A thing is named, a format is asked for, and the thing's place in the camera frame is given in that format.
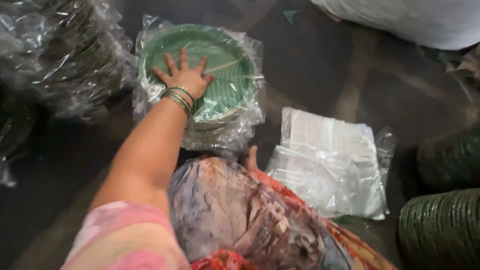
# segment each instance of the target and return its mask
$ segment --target green plate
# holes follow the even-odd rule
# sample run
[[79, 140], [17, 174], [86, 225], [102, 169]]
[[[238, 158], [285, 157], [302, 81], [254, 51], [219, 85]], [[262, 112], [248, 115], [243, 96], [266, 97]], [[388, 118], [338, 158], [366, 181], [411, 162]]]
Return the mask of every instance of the green plate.
[[223, 30], [202, 25], [177, 25], [157, 34], [142, 51], [139, 78], [147, 90], [149, 100], [158, 102], [161, 81], [151, 73], [156, 66], [163, 71], [168, 68], [164, 54], [170, 53], [178, 63], [180, 48], [187, 49], [190, 67], [197, 65], [203, 55], [208, 57], [206, 74], [215, 76], [194, 108], [193, 120], [222, 122], [244, 107], [246, 99], [254, 90], [255, 66], [240, 42]]

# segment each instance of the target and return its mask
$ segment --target gray floor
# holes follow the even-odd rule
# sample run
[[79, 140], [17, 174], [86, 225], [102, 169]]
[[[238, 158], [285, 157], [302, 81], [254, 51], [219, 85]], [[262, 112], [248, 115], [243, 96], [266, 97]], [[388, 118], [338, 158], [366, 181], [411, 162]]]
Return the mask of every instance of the gray floor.
[[[427, 192], [415, 169], [416, 146], [472, 123], [478, 114], [441, 64], [387, 33], [337, 23], [306, 0], [116, 0], [114, 5], [134, 39], [147, 13], [173, 23], [245, 31], [263, 42], [267, 121], [252, 141], [259, 146], [261, 168], [279, 143], [285, 106], [367, 123], [374, 132], [392, 127], [399, 141], [387, 183], [391, 214], [384, 221], [355, 219], [346, 226], [402, 266], [395, 239], [400, 209]], [[301, 11], [293, 26], [285, 10]], [[50, 121], [39, 132], [32, 150], [12, 168], [18, 187], [0, 189], [0, 269], [61, 265], [91, 196], [132, 128], [130, 103], [123, 101], [95, 125]]]

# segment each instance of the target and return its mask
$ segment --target bangle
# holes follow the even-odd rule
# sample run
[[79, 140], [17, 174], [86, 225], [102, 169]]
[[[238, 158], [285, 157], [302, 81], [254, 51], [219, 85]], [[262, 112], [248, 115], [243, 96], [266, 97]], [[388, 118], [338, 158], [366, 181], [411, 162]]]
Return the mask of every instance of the bangle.
[[190, 103], [188, 103], [187, 100], [184, 97], [182, 97], [182, 95], [180, 95], [179, 93], [173, 92], [172, 90], [167, 90], [165, 94], [169, 96], [174, 96], [177, 99], [179, 99], [188, 108], [188, 110], [190, 111], [190, 114], [193, 114], [193, 107], [190, 106]]
[[183, 93], [187, 94], [187, 96], [192, 100], [192, 107], [195, 106], [195, 99], [194, 99], [193, 96], [190, 94], [190, 92], [187, 91], [187, 89], [182, 88], [182, 87], [174, 86], [174, 87], [169, 87], [167, 90], [170, 90], [170, 91], [171, 91], [172, 89], [178, 89], [178, 90], [182, 91]]
[[190, 111], [188, 110], [188, 108], [185, 106], [185, 104], [180, 99], [178, 99], [175, 96], [167, 95], [166, 93], [162, 95], [161, 99], [162, 98], [168, 98], [168, 99], [174, 101], [175, 103], [177, 103], [178, 105], [180, 105], [180, 107], [182, 107], [183, 110], [185, 111], [185, 113], [187, 114], [187, 119], [190, 118]]

